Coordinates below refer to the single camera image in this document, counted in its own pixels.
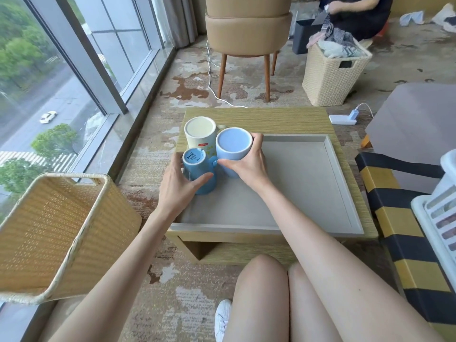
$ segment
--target wooden coffee table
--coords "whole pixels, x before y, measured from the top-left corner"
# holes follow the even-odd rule
[[[189,108],[182,126],[196,116],[207,116],[219,125],[242,127],[251,132],[264,134],[327,134],[364,230],[364,235],[355,240],[378,238],[379,234],[324,108]],[[181,127],[176,150],[185,151],[186,148],[185,134]],[[296,261],[283,235],[274,229],[249,228],[243,232],[236,228],[232,232],[227,229],[220,230],[217,226],[208,226],[201,230],[188,231],[171,226],[166,237],[193,263],[244,265],[262,253],[275,257],[282,264],[292,264]]]

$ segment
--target white cable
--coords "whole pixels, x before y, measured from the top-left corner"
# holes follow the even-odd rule
[[[216,67],[219,67],[219,68],[220,68],[220,66],[217,66],[215,63],[213,63],[213,62],[211,61],[211,56],[210,56],[210,54],[209,54],[209,41],[208,41],[208,40],[206,41],[206,48],[207,48],[207,50],[208,50],[208,66],[209,66],[209,70],[208,70],[208,76],[209,76],[208,89],[209,89],[210,91],[212,91],[212,93],[214,94],[214,97],[215,97],[216,99],[218,99],[219,101],[223,101],[223,102],[225,102],[225,103],[228,103],[228,104],[229,104],[230,106],[232,106],[232,107],[247,108],[247,107],[245,107],[245,106],[235,106],[235,105],[231,104],[230,102],[225,101],[224,99],[218,98],[218,97],[215,95],[214,90],[211,89],[211,63],[212,63],[214,66],[216,66]]]
[[[373,112],[372,112],[372,109],[370,108],[370,106],[367,104],[367,103],[361,103],[360,105],[358,105],[355,109],[358,110],[359,107],[361,107],[363,104],[367,105],[370,112],[371,112],[371,115],[372,115],[372,118],[373,118]]]

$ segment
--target left hand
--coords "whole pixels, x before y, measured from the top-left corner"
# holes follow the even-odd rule
[[[196,191],[213,177],[212,173],[206,173],[195,181],[189,181],[182,173],[182,152],[175,152],[171,157],[171,162],[165,169],[163,180],[160,184],[158,195],[159,212],[176,218],[190,203]]]
[[[337,14],[343,11],[345,3],[342,1],[332,1],[328,4],[328,13]]]

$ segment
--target person in black clothes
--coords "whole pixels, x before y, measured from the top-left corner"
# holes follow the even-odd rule
[[[393,0],[320,0],[328,5],[334,27],[350,32],[357,40],[378,34],[390,16]]]

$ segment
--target pink cloth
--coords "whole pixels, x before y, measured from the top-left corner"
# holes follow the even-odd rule
[[[309,43],[307,43],[307,49],[309,49],[311,46],[313,46],[316,42],[318,42],[320,39],[325,39],[326,33],[325,32],[317,32],[316,34],[312,35],[309,38]]]

